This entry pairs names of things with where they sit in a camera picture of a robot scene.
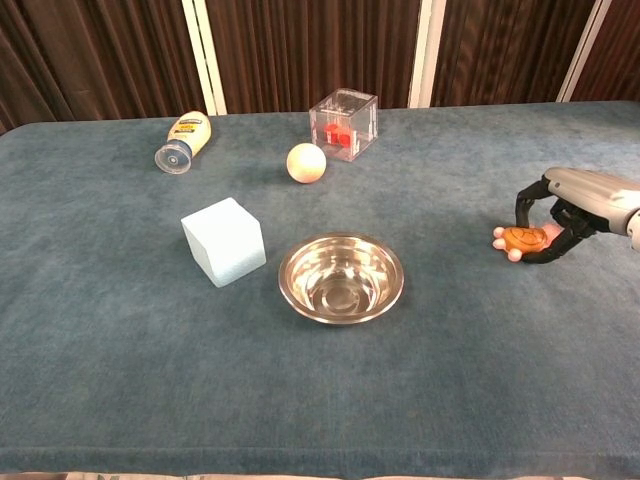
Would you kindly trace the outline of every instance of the table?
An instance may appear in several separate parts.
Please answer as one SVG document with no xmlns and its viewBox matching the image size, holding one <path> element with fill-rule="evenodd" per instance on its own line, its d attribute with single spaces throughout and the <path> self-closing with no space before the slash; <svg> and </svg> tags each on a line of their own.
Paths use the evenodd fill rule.
<svg viewBox="0 0 640 480">
<path fill-rule="evenodd" d="M 214 117 L 180 176 L 153 162 L 173 121 L 0 138 L 0 471 L 640 476 L 640 255 L 611 234 L 548 265 L 491 247 L 550 166 L 640 179 L 638 103 L 382 110 L 378 141 L 312 185 L 284 166 L 305 113 Z M 216 289 L 180 219 L 227 197 L 267 264 Z M 277 271 L 347 229 L 406 285 L 335 328 Z"/>
</svg>

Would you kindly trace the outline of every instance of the white ball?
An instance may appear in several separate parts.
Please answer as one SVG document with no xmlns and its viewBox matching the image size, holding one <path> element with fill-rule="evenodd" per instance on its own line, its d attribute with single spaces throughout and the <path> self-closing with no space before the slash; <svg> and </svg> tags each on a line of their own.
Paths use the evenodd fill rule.
<svg viewBox="0 0 640 480">
<path fill-rule="evenodd" d="M 327 157 L 322 149 L 313 143 L 300 143 L 287 155 L 287 171 L 300 183 L 318 180 L 327 168 Z"/>
</svg>

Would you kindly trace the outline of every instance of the stainless steel bowl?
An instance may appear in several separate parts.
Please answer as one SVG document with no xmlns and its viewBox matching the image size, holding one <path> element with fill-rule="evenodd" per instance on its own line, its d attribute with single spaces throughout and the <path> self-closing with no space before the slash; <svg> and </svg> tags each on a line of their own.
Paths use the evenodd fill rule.
<svg viewBox="0 0 640 480">
<path fill-rule="evenodd" d="M 402 293 L 404 271 L 395 253 L 375 239 L 332 232 L 294 246 L 280 264 L 278 283 L 297 312 L 348 325 L 389 310 Z"/>
</svg>

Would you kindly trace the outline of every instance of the clear plastic box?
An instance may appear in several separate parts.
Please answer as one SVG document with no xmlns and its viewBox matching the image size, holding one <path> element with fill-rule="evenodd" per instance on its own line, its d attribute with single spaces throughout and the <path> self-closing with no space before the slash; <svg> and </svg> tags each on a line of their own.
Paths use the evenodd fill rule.
<svg viewBox="0 0 640 480">
<path fill-rule="evenodd" d="M 378 138 L 378 97 L 340 88 L 309 110 L 311 140 L 330 158 L 352 162 Z"/>
</svg>

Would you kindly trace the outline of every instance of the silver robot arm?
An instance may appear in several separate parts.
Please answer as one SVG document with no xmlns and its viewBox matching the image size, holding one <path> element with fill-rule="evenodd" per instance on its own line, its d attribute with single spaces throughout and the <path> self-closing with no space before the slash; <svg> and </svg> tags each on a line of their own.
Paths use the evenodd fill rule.
<svg viewBox="0 0 640 480">
<path fill-rule="evenodd" d="M 555 195 L 551 215 L 562 233 L 541 252 L 522 256 L 527 263 L 551 262 L 596 232 L 631 238 L 640 252 L 640 183 L 606 173 L 553 167 L 542 179 L 518 193 L 516 225 L 529 227 L 529 210 L 536 200 Z"/>
</svg>

